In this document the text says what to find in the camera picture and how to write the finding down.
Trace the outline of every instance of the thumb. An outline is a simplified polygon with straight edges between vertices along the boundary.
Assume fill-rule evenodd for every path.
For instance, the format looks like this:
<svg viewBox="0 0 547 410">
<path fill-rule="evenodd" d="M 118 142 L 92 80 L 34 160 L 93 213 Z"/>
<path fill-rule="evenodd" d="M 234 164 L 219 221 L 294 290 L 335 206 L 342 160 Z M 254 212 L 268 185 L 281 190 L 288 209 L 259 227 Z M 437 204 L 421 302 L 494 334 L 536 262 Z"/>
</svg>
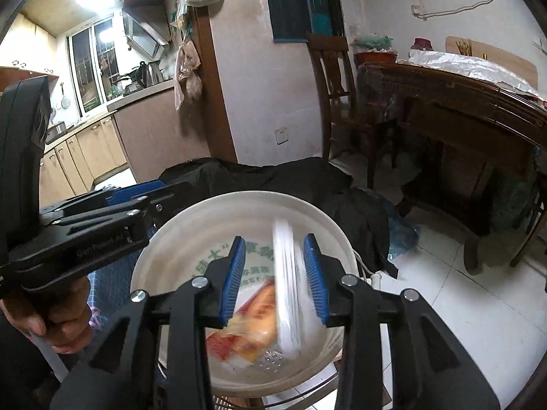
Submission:
<svg viewBox="0 0 547 410">
<path fill-rule="evenodd" d="M 21 291 L 8 294 L 0 301 L 0 308 L 8 322 L 23 333 L 33 332 L 43 336 L 46 332 L 45 322 Z"/>
</svg>

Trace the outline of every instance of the snack bag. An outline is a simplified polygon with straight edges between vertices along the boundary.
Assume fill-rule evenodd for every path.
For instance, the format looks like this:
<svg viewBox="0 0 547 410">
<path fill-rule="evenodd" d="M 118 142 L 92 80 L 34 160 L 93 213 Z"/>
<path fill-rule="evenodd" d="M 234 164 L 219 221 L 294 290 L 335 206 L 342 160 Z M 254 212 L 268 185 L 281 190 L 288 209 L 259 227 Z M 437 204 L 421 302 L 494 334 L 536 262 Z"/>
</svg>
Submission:
<svg viewBox="0 0 547 410">
<path fill-rule="evenodd" d="M 234 356 L 252 364 L 277 337 L 274 280 L 266 282 L 228 321 L 207 337 L 207 352 L 226 361 Z"/>
</svg>

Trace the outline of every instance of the stainless steel kettle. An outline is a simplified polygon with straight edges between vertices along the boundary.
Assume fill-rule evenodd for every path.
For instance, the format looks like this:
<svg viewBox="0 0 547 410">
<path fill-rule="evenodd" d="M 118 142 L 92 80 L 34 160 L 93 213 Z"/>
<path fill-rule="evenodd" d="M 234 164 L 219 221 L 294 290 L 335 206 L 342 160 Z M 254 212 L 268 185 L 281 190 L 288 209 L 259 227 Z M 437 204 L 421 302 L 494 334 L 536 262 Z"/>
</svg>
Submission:
<svg viewBox="0 0 547 410">
<path fill-rule="evenodd" d="M 159 62 L 157 61 L 151 61 L 148 64 L 145 62 L 141 62 L 141 65 L 137 70 L 136 78 L 137 82 L 143 88 L 148 88 L 149 86 L 153 86 L 164 81 L 158 63 Z"/>
</svg>

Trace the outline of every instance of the ceiling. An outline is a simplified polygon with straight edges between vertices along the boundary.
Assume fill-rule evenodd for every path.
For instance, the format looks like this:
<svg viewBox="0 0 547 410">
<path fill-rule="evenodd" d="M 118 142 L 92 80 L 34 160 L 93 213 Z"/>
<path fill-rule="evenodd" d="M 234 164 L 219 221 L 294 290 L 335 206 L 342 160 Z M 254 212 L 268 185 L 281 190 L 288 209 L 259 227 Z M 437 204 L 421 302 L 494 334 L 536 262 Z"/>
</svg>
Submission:
<svg viewBox="0 0 547 410">
<path fill-rule="evenodd" d="M 96 16 L 75 0 L 27 0 L 21 12 L 54 37 Z"/>
</svg>

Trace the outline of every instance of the wooden door frame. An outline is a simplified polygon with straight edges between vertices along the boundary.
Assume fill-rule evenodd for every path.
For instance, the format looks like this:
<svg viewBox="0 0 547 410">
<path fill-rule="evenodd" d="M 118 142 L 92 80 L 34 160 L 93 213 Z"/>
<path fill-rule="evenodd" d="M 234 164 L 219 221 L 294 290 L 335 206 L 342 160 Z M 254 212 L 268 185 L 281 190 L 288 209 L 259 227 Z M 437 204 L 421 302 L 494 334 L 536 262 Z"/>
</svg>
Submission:
<svg viewBox="0 0 547 410">
<path fill-rule="evenodd" d="M 203 82 L 203 126 L 211 157 L 237 163 L 218 73 L 217 56 L 214 52 L 209 9 L 207 6 L 188 9 L 193 23 L 192 40 L 201 59 L 198 71 Z"/>
</svg>

